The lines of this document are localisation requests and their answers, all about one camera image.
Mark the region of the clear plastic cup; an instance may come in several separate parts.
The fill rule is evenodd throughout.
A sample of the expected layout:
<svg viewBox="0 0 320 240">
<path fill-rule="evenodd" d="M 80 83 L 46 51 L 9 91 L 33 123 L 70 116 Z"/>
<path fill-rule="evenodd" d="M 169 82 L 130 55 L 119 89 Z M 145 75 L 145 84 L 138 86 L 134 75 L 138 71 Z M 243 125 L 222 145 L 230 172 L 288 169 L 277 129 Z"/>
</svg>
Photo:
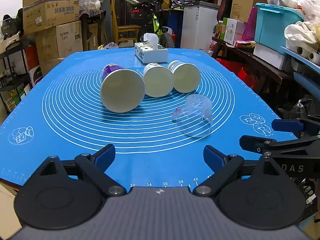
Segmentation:
<svg viewBox="0 0 320 240">
<path fill-rule="evenodd" d="M 203 95 L 189 95 L 184 105 L 177 107 L 172 116 L 184 135 L 193 138 L 206 137 L 212 128 L 212 101 Z"/>
</svg>

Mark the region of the blue yellow paper cup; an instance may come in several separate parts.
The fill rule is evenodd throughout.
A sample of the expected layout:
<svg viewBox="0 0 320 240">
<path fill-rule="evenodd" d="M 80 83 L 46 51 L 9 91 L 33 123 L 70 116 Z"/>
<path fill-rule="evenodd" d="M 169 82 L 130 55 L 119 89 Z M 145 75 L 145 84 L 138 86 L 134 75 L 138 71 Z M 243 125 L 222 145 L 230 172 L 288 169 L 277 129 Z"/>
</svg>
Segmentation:
<svg viewBox="0 0 320 240">
<path fill-rule="evenodd" d="M 199 69 L 191 63 L 174 60 L 168 65 L 174 76 L 174 89 L 180 93 L 190 93 L 200 84 Z"/>
</svg>

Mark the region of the purple paper cup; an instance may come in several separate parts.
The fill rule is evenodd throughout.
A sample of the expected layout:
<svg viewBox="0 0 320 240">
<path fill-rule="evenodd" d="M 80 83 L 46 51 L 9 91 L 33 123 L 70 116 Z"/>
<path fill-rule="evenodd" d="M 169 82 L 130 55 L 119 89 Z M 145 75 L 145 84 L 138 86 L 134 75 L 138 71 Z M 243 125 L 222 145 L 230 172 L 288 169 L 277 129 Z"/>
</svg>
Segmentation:
<svg viewBox="0 0 320 240">
<path fill-rule="evenodd" d="M 100 97 L 111 112 L 126 113 L 135 109 L 145 95 L 143 78 L 134 70 L 108 64 L 101 73 Z"/>
</svg>

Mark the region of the white patterned paper cup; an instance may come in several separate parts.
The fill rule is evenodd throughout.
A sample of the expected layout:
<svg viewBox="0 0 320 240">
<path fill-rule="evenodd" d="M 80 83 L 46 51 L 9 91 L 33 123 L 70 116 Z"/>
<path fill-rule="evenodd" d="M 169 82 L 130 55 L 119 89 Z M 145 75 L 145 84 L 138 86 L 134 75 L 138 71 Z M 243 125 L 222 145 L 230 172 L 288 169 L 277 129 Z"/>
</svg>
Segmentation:
<svg viewBox="0 0 320 240">
<path fill-rule="evenodd" d="M 158 63 L 149 63 L 143 70 L 145 94 L 153 98 L 167 96 L 174 87 L 172 72 Z"/>
</svg>

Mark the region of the dark wooden side table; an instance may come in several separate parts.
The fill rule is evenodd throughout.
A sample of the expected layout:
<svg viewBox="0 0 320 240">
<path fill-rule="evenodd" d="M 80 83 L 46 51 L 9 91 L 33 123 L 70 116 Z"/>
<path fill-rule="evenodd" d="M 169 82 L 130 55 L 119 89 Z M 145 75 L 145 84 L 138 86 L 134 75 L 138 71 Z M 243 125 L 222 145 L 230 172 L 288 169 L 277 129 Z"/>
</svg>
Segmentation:
<svg viewBox="0 0 320 240">
<path fill-rule="evenodd" d="M 216 42 L 212 58 L 241 64 L 244 71 L 257 83 L 254 88 L 257 94 L 276 94 L 293 84 L 292 75 L 278 70 L 255 56 L 252 50 L 229 47 L 228 44 L 214 37 L 212 41 Z"/>
</svg>

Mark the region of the teal plastic storage bin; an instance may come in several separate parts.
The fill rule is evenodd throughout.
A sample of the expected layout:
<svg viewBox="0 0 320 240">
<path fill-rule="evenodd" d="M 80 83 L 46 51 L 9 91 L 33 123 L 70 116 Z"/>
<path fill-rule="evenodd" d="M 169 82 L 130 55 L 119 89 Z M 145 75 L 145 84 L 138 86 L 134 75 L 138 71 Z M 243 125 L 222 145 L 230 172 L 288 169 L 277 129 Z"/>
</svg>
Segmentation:
<svg viewBox="0 0 320 240">
<path fill-rule="evenodd" d="M 266 3 L 256 3 L 255 7 L 258 9 L 255 42 L 284 54 L 281 47 L 285 47 L 285 28 L 303 22 L 304 15 L 296 9 Z"/>
</svg>

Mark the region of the blue silicone baking mat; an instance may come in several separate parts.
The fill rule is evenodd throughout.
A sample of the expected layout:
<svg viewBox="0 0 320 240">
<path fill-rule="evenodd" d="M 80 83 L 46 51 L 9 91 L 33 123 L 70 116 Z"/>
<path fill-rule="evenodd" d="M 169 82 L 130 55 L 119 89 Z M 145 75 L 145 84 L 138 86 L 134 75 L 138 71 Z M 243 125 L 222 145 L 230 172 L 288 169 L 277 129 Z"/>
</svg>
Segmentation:
<svg viewBox="0 0 320 240">
<path fill-rule="evenodd" d="M 112 144 L 116 159 L 107 174 L 125 186 L 196 187 L 211 176 L 203 149 L 257 160 L 259 154 L 241 149 L 239 139 L 253 135 L 278 141 L 294 135 L 277 132 L 276 113 L 235 74 L 199 50 L 170 49 L 169 60 L 192 63 L 201 72 L 197 94 L 212 101 L 212 128 L 178 129 L 173 112 L 186 94 L 172 91 L 163 98 L 146 96 L 127 113 L 108 111 L 100 98 L 101 73 L 109 63 L 142 73 L 144 66 L 132 48 L 74 53 L 47 74 L 1 125 L 1 181 L 23 185 L 51 155 L 72 160 Z"/>
</svg>

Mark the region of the black shelf rack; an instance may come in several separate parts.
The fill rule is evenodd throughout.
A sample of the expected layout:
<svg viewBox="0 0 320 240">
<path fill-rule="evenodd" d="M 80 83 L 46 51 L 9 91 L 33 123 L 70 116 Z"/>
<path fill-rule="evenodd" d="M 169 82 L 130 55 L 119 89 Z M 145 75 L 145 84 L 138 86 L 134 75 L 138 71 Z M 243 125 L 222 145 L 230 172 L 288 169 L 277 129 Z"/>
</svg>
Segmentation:
<svg viewBox="0 0 320 240">
<path fill-rule="evenodd" d="M 24 74 L 17 74 L 14 71 L 13 65 L 10 62 L 10 55 L 20 52 L 23 65 L 24 65 Z M 4 81 L 5 77 L 1 77 L 1 93 L 2 92 L 8 92 L 10 90 L 16 90 L 16 93 L 18 95 L 19 100 L 21 101 L 22 98 L 20 96 L 20 93 L 18 91 L 18 87 L 23 85 L 30 85 L 30 88 L 33 88 L 33 85 L 31 84 L 31 79 L 29 75 L 29 70 L 27 67 L 27 61 L 24 56 L 25 49 L 23 46 L 22 41 L 14 41 L 11 42 L 9 45 L 6 46 L 5 51 L 1 53 L 1 60 L 3 61 L 5 70 L 9 70 L 9 81 Z"/>
</svg>

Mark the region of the green white product box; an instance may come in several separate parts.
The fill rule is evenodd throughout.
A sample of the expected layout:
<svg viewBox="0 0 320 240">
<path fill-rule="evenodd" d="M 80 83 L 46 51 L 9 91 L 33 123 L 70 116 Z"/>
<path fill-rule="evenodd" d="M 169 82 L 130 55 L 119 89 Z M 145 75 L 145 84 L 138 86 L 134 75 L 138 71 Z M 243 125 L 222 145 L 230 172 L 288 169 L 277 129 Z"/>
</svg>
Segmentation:
<svg viewBox="0 0 320 240">
<path fill-rule="evenodd" d="M 242 40 L 246 23 L 232 18 L 223 18 L 220 39 L 227 44 L 235 45 L 236 40 Z"/>
</svg>

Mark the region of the white chest freezer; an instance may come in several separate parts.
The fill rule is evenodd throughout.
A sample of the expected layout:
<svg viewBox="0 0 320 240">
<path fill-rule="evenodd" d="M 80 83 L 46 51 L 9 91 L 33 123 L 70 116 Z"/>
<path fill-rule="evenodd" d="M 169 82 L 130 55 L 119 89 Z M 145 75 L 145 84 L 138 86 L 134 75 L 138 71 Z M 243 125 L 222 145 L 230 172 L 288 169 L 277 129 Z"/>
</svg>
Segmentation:
<svg viewBox="0 0 320 240">
<path fill-rule="evenodd" d="M 181 48 L 209 51 L 219 8 L 217 4 L 204 1 L 184 8 Z"/>
</svg>

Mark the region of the lower cardboard box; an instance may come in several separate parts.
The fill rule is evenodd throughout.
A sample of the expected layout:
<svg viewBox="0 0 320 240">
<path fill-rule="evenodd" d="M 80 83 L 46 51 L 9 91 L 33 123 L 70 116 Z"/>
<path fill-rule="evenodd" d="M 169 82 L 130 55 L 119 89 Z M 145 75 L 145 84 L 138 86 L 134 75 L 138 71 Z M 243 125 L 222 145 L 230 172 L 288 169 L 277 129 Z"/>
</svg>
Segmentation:
<svg viewBox="0 0 320 240">
<path fill-rule="evenodd" d="M 71 22 L 35 34 L 37 55 L 43 75 L 69 55 L 83 51 L 81 22 Z"/>
</svg>

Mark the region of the white tissue pack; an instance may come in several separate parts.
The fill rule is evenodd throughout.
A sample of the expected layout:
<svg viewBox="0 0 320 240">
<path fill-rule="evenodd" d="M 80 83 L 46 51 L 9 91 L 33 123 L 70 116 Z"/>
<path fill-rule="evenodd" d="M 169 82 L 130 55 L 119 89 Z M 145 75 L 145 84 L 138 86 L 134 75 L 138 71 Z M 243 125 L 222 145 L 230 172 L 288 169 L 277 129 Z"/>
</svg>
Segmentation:
<svg viewBox="0 0 320 240">
<path fill-rule="evenodd" d="M 156 34 L 145 33 L 143 39 L 143 42 L 135 43 L 135 55 L 143 64 L 168 61 L 168 50 L 159 44 Z"/>
</svg>

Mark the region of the wooden chair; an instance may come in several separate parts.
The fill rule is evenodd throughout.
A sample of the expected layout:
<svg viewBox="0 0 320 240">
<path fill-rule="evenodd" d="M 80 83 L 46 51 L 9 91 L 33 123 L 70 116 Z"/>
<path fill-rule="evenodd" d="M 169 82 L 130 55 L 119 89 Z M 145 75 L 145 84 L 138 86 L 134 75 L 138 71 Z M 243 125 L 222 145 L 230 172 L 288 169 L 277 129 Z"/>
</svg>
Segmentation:
<svg viewBox="0 0 320 240">
<path fill-rule="evenodd" d="M 136 43 L 140 26 L 126 22 L 127 6 L 124 0 L 110 0 L 110 11 L 114 42 L 116 44 L 129 41 Z"/>
</svg>

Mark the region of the black bicycle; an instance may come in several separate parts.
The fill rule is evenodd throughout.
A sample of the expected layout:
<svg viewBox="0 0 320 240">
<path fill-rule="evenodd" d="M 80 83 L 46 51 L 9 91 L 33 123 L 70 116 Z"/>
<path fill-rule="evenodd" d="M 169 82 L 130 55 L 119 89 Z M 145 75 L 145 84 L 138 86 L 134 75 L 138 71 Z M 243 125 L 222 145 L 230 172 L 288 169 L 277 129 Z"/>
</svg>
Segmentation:
<svg viewBox="0 0 320 240">
<path fill-rule="evenodd" d="M 157 10 L 158 5 L 162 5 L 164 0 L 155 0 L 154 2 L 138 0 L 125 0 L 133 6 L 133 11 L 139 13 L 142 18 L 140 25 L 139 42 L 144 42 L 144 34 L 153 33 L 158 37 L 158 43 L 164 48 L 175 48 L 175 41 L 172 34 L 169 33 L 169 27 L 164 25 L 164 21 L 170 15 L 168 9 Z"/>
</svg>

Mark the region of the upper cardboard box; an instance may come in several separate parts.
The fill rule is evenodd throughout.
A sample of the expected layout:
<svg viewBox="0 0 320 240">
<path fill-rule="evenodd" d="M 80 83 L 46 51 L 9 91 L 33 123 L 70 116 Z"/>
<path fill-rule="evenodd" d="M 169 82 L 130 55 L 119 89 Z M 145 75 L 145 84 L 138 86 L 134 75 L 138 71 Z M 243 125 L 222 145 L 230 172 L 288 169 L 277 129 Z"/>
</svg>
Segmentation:
<svg viewBox="0 0 320 240">
<path fill-rule="evenodd" d="M 22 0 L 26 35 L 77 21 L 80 0 Z"/>
</svg>

